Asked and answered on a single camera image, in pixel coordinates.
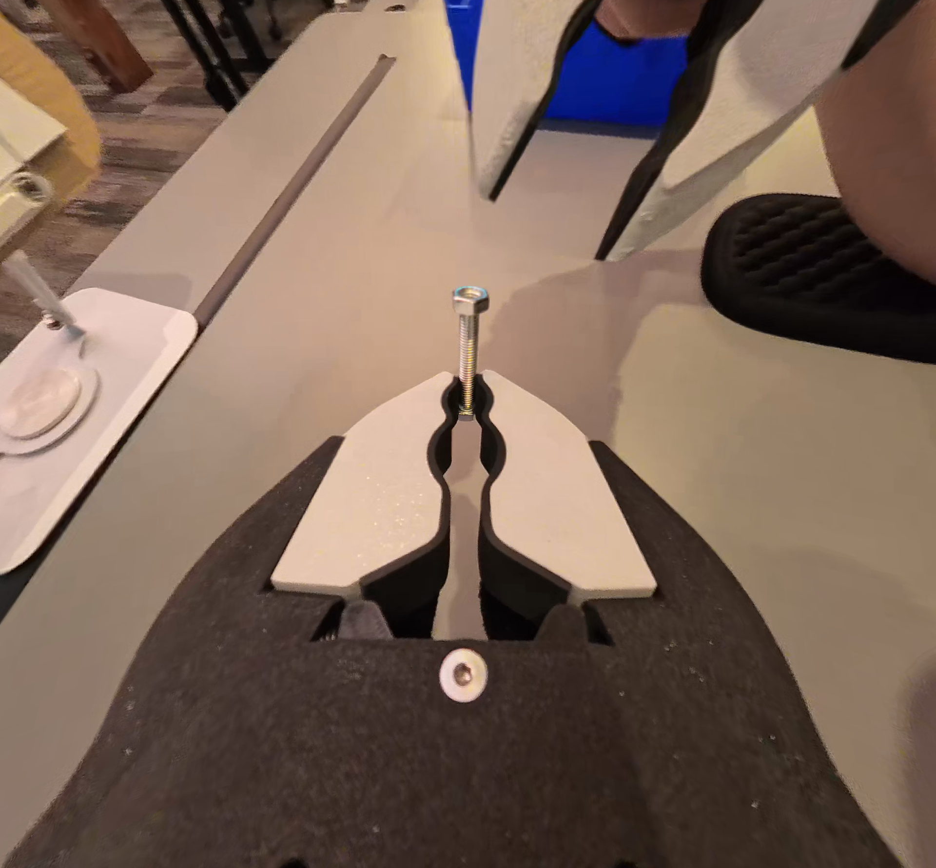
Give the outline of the printed instruction sheet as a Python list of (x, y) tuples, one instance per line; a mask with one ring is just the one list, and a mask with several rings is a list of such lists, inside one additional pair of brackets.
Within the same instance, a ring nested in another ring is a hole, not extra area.
[(1, 182), (65, 136), (66, 128), (1, 81)]

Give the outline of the silver bolt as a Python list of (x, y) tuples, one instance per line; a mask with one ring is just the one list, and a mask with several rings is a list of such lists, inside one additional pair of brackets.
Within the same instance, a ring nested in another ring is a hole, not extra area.
[(474, 420), (474, 381), (476, 378), (479, 318), (478, 313), (459, 317), (459, 378), (461, 396), (459, 419)]

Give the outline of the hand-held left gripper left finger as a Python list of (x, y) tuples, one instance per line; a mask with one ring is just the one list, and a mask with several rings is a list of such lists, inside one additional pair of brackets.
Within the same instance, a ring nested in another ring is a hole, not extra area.
[(450, 493), (436, 452), (450, 433), (450, 373), (378, 406), (341, 438), (273, 570), (272, 587), (365, 596), (438, 548)]

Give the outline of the person's right forearm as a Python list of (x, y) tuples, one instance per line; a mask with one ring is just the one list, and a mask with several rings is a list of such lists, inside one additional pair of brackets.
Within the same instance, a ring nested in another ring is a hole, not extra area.
[(935, 282), (935, 0), (919, 0), (827, 87), (815, 114), (845, 211), (889, 259)]

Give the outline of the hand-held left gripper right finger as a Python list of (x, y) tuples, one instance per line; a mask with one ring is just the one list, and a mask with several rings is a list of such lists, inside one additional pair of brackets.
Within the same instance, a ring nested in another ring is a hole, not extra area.
[(478, 378), (482, 587), (502, 604), (582, 604), (656, 590), (590, 441), (493, 370)]

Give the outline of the black metal desk frame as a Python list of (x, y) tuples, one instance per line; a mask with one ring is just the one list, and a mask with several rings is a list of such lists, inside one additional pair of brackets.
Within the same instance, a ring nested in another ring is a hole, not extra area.
[(212, 17), (203, 0), (159, 0), (202, 70), (204, 88), (226, 112), (250, 88), (246, 74), (261, 76), (273, 64), (242, 0), (215, 0)]

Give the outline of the blue plastic bin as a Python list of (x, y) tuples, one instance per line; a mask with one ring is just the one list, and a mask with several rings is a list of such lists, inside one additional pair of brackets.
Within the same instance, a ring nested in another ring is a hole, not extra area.
[[(467, 106), (484, 0), (443, 0)], [(678, 77), (686, 67), (686, 38), (623, 42), (590, 21), (557, 69), (546, 118), (623, 127), (663, 124)]]

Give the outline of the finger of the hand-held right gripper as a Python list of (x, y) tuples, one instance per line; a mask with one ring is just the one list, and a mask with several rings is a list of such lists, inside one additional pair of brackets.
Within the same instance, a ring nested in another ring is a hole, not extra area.
[(595, 258), (620, 261), (719, 195), (843, 73), (877, 0), (709, 0), (667, 119)]
[(602, 0), (483, 0), (471, 96), (474, 174), (494, 202), (556, 92), (567, 54)]

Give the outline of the wooden post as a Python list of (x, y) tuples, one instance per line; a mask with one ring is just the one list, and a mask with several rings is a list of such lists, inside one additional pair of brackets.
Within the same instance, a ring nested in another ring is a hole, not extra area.
[(130, 93), (154, 74), (100, 0), (37, 0), (114, 92)]

